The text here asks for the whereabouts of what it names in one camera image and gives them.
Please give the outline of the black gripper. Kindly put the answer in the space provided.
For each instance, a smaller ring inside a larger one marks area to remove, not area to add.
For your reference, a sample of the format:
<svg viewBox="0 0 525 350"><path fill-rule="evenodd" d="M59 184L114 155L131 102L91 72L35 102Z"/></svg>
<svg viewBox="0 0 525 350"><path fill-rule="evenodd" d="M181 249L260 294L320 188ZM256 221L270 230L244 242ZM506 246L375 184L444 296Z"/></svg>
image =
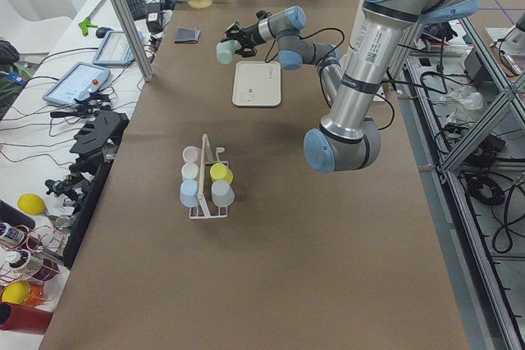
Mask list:
<svg viewBox="0 0 525 350"><path fill-rule="evenodd" d="M235 54L241 57L255 57L258 52L256 46L267 41L260 33L258 22L243 27L238 21L226 28L223 41L229 40L239 43L235 46Z"/></svg>

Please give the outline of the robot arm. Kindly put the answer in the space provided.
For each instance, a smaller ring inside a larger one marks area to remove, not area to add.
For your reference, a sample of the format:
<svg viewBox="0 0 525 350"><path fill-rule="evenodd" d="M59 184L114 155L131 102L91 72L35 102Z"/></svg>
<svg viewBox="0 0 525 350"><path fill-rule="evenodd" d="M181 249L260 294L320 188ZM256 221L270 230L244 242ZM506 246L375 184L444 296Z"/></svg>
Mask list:
<svg viewBox="0 0 525 350"><path fill-rule="evenodd" d="M381 148L379 130L367 115L404 31L416 23L431 24L472 15L481 0L363 0L364 20L357 41L345 55L335 46L301 37L306 15L299 6L275 15L262 14L255 24L231 25L217 44L217 60L252 57L259 44L276 40L278 61L285 70L314 65L330 112L304 136L309 166L321 173L370 166Z"/></svg>

